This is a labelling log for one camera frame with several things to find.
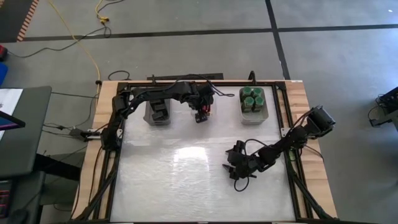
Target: wooden table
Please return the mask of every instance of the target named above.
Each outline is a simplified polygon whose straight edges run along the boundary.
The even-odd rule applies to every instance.
[[[289,99],[290,110],[292,113],[293,121],[296,121],[301,115],[307,112],[310,107],[308,105],[307,95],[305,94],[304,84],[302,81],[283,81],[283,80],[259,80],[258,82],[285,82],[287,89],[287,96]],[[109,122],[109,118],[112,113],[112,98],[116,94],[117,86],[119,82],[130,82],[130,83],[150,83],[152,81],[105,81],[103,82],[101,93],[99,94],[98,104],[96,107],[93,129],[99,128],[106,123]],[[158,83],[166,82],[172,83],[174,81],[157,81]],[[221,83],[221,82],[245,82],[250,85],[250,80],[214,80],[213,83]],[[287,120],[287,113],[284,107],[284,100],[282,94],[278,94],[280,108],[282,111],[282,117],[284,120],[284,126],[289,127]],[[318,151],[320,151],[318,141],[309,140],[308,145]],[[75,199],[76,211],[73,214],[73,218],[79,216],[79,214],[83,211],[83,209],[88,205],[90,201],[90,190],[91,183],[93,181],[93,190],[91,194],[91,198],[94,196],[98,189],[101,168],[103,166],[103,158],[104,151],[100,150],[99,159],[97,161],[97,165],[95,167],[95,160],[101,147],[101,142],[94,140],[88,143],[88,147],[86,150],[85,161],[81,170],[81,178],[80,178],[80,191],[78,193],[78,200]],[[301,156],[303,170],[305,174],[305,180],[307,182],[307,187],[311,194],[315,197],[317,202],[323,207],[323,209],[331,216],[336,217],[335,205],[333,203],[333,199],[331,196],[328,177],[326,175],[325,166],[323,165],[322,159],[314,154],[311,151],[303,149],[303,153]],[[110,170],[113,164],[113,160],[111,159],[108,167],[108,171]],[[108,201],[108,190],[105,192],[102,202],[101,202],[101,210],[99,213],[99,218],[104,218],[106,213],[106,203]],[[299,209],[302,217],[306,217],[305,207],[303,202],[302,194],[297,188],[297,196]]]

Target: black metal frame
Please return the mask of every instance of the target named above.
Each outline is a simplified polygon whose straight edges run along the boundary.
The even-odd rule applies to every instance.
[[[282,97],[284,99],[284,106],[285,106],[286,113],[287,113],[288,123],[289,123],[289,126],[292,127],[293,126],[292,114],[290,111],[290,105],[289,105],[289,101],[288,101],[288,97],[287,97],[285,82],[257,81],[254,72],[251,72],[249,79],[252,80],[252,82],[213,82],[213,84],[215,86],[244,86],[244,85],[270,86],[272,88],[272,93],[274,96],[278,124],[279,124],[280,128],[284,128],[284,120],[283,120],[282,112],[280,109],[280,103],[279,103],[279,97],[278,97],[278,91],[277,91],[277,90],[280,90],[282,92]],[[169,84],[170,83],[166,83],[166,82],[156,82],[155,80],[153,80],[151,83],[119,82],[118,90],[120,88],[124,88],[126,85],[128,86],[128,88],[133,88],[133,87],[138,87],[138,86],[140,86],[140,87],[167,86]],[[103,161],[102,170],[101,170],[101,176],[100,176],[100,180],[99,180],[100,185],[101,185],[101,183],[104,182],[104,180],[106,178],[110,155],[111,155],[111,152],[106,151],[104,161]],[[304,173],[303,173],[303,167],[302,167],[302,163],[301,163],[299,154],[297,152],[295,152],[294,156],[295,156],[296,166],[298,169],[299,179],[304,183],[304,185],[306,185],[305,177],[304,177]],[[284,159],[286,161],[286,166],[287,166],[287,163],[290,162],[289,153],[284,153]],[[120,152],[116,152],[115,157],[114,157],[114,163],[116,163],[116,167],[118,167],[118,165],[119,165],[119,160],[120,160]],[[109,197],[108,197],[108,202],[106,204],[106,214],[105,214],[105,219],[104,219],[107,221],[109,221],[110,217],[111,217],[111,209],[112,209],[112,205],[113,205],[114,188],[116,185],[117,174],[118,174],[118,169],[116,169],[116,177],[114,178],[114,180],[112,181],[112,183],[109,187]],[[298,201],[298,197],[297,197],[297,191],[295,188],[293,177],[289,174],[288,174],[288,180],[289,180],[290,193],[292,196],[292,205],[293,205],[294,215],[295,215],[295,219],[297,220],[297,219],[301,218],[299,201]],[[99,218],[98,216],[100,213],[100,206],[101,206],[101,203],[99,203],[94,209],[94,212],[93,212],[94,220],[98,220],[98,218]],[[307,217],[312,218],[312,209],[310,208],[308,202],[306,202],[306,204],[305,204],[305,209],[306,209]]]

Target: yellow cable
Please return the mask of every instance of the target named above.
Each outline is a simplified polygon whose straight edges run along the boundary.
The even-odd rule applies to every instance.
[[[109,18],[108,18],[108,17],[102,17],[102,16],[98,13],[98,7],[101,5],[101,3],[102,3],[103,1],[104,1],[104,0],[100,0],[99,3],[97,4],[97,6],[95,7],[95,14],[97,14],[97,16],[98,16],[99,20],[101,21],[101,23],[105,25],[105,22],[108,22],[108,21],[109,21]]]
[[[87,56],[91,59],[91,61],[93,62],[95,69],[97,70],[97,76],[98,76],[98,80],[101,80],[101,72],[100,69],[98,68],[97,63],[95,62],[93,56],[91,56],[91,54],[89,53],[89,51],[83,46],[83,44],[80,43],[79,40],[77,40],[75,38],[75,36],[73,35],[71,29],[69,28],[67,22],[63,19],[62,15],[60,14],[60,12],[58,11],[57,7],[55,7],[54,2],[52,0],[48,0],[49,4],[53,7],[53,9],[55,10],[55,12],[58,14],[58,16],[61,18],[63,24],[65,25],[65,27],[68,29],[69,34],[72,36],[72,39],[86,52]],[[100,84],[97,84],[97,92],[96,94],[98,94],[100,92]],[[95,105],[98,104],[98,99],[95,99]]]

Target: plastic container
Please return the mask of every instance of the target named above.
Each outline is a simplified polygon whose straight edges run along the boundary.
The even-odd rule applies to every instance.
[[[248,113],[242,113],[241,110],[241,101],[240,97],[238,99],[239,103],[239,113],[241,117],[241,123],[242,124],[261,124],[263,123],[267,118],[268,118],[268,107],[267,107],[267,101],[266,101],[266,96],[264,94],[264,90],[261,89],[261,98],[264,99],[264,104],[262,106],[262,110],[260,112],[248,112]],[[243,88],[239,90],[239,95],[241,96],[241,92],[243,91]]]
[[[5,64],[0,63],[0,85],[2,85],[4,79],[6,78],[7,72],[8,67]]]
[[[166,119],[164,119],[162,121],[154,121],[154,119],[152,118],[152,114],[154,114],[154,110],[150,106],[149,101],[147,101],[146,108],[145,108],[145,115],[143,117],[144,121],[146,121],[151,126],[164,126],[164,125],[170,124],[172,122],[172,120],[170,119],[170,108],[171,108],[170,100],[164,100],[164,103],[166,105],[167,111],[169,112],[169,115]]]

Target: red object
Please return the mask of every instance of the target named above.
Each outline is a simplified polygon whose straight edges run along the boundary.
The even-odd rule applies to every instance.
[[[0,45],[0,62],[3,62],[6,60],[7,53],[8,53],[7,48]]]

